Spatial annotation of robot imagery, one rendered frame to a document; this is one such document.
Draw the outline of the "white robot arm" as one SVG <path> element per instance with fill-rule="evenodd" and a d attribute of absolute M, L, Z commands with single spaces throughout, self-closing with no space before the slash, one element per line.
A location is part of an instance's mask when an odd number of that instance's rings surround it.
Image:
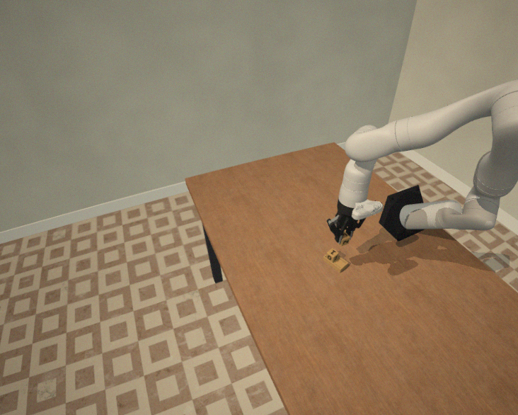
<path fill-rule="evenodd" d="M 355 220 L 381 212 L 382 203 L 367 199 L 377 159 L 428 147 L 461 126 L 489 116 L 492 149 L 477 164 L 473 177 L 476 188 L 473 186 L 468 193 L 464 208 L 455 200 L 405 205 L 400 221 L 406 229 L 492 229 L 500 198 L 518 182 L 518 79 L 443 108 L 395 120 L 379 129 L 373 125 L 358 129 L 345 143 L 350 161 L 345 167 L 339 201 L 354 208 L 352 218 Z"/>

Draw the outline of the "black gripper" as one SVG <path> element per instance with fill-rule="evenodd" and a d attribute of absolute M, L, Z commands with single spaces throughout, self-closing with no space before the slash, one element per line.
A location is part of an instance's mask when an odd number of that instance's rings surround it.
<path fill-rule="evenodd" d="M 352 216 L 352 211 L 354 208 L 343 205 L 339 201 L 339 197 L 337 207 L 338 212 L 336 213 L 335 217 L 333 219 L 327 219 L 327 223 L 331 232 L 335 235 L 336 242 L 340 244 L 343 238 L 343 232 L 346 230 L 351 240 L 355 229 L 360 228 L 366 218 L 359 220 L 359 223 L 357 223 L 358 220 L 349 217 Z"/>

